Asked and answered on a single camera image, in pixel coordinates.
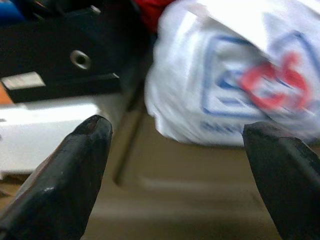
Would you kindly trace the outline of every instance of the orange object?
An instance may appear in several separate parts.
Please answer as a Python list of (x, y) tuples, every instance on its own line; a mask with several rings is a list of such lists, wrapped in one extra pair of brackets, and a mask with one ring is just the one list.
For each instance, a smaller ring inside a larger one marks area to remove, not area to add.
[(13, 104), (13, 101), (7, 94), (5, 87), (0, 83), (0, 105), (1, 104)]

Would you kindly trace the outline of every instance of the white label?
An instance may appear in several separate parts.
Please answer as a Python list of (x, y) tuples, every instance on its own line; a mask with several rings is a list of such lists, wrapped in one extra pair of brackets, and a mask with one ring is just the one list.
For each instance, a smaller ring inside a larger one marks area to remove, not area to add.
[(28, 89), (46, 85), (40, 75), (35, 71), (3, 77), (1, 81), (9, 90)]

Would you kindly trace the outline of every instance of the blue object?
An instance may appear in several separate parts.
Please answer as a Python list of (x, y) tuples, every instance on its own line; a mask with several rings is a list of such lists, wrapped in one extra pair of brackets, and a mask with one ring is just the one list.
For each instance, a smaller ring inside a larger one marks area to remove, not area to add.
[(25, 18), (9, 0), (0, 0), (0, 26), (16, 24), (25, 21)]

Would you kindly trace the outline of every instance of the red fabric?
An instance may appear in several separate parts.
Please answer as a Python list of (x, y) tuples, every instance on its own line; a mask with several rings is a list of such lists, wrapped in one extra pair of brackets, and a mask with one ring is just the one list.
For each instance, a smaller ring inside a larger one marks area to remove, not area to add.
[(175, 0), (134, 0), (141, 9), (143, 22), (150, 31), (156, 33), (158, 20), (167, 5)]

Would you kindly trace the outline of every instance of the white plastic bag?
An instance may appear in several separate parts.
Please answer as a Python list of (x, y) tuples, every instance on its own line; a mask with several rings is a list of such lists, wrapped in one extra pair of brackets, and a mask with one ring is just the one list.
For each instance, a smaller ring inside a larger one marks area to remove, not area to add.
[(159, 22), (146, 106), (179, 142), (242, 146), (244, 124), (320, 135), (320, 2), (178, 0)]

